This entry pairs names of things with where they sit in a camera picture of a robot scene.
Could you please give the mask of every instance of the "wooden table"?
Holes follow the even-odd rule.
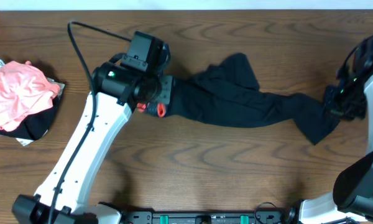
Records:
[[[13,223],[18,194],[33,194],[65,148],[89,91],[67,36],[77,19],[132,37],[149,32],[170,44],[168,73],[185,77],[245,53],[262,91],[321,99],[348,52],[373,34],[373,11],[0,12],[0,58],[30,60],[67,84],[46,136],[22,147],[0,136],[0,223]],[[75,28],[90,70],[125,43]],[[178,116],[135,113],[98,172],[90,203],[155,210],[284,207],[333,189],[338,174],[364,155],[367,120],[342,122],[313,146],[288,120],[264,128],[222,128]]]

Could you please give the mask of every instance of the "black cloth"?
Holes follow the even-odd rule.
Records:
[[[38,140],[47,132],[58,110],[59,99],[54,98],[53,107],[37,114],[28,115],[13,131],[0,130],[0,135],[13,138]]]
[[[300,131],[317,144],[338,125],[325,115],[322,103],[301,93],[282,96],[261,93],[244,54],[210,65],[188,80],[176,79],[166,116],[180,115],[206,124],[256,128],[293,119]]]

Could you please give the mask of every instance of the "crumpled garment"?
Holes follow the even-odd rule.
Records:
[[[256,128],[293,119],[313,144],[338,125],[323,104],[307,95],[262,93],[244,54],[210,65],[188,80],[174,78],[165,116],[180,115],[206,124]]]
[[[60,87],[44,74],[25,64],[10,62],[0,68],[0,130],[13,131],[30,114],[53,106]]]

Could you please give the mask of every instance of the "pink cloth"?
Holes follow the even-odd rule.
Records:
[[[51,84],[30,62],[0,68],[0,130],[13,131],[30,114],[53,106],[60,87]]]

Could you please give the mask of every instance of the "white wall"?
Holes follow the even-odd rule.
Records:
[[[0,0],[0,11],[135,9],[373,9],[373,0]]]

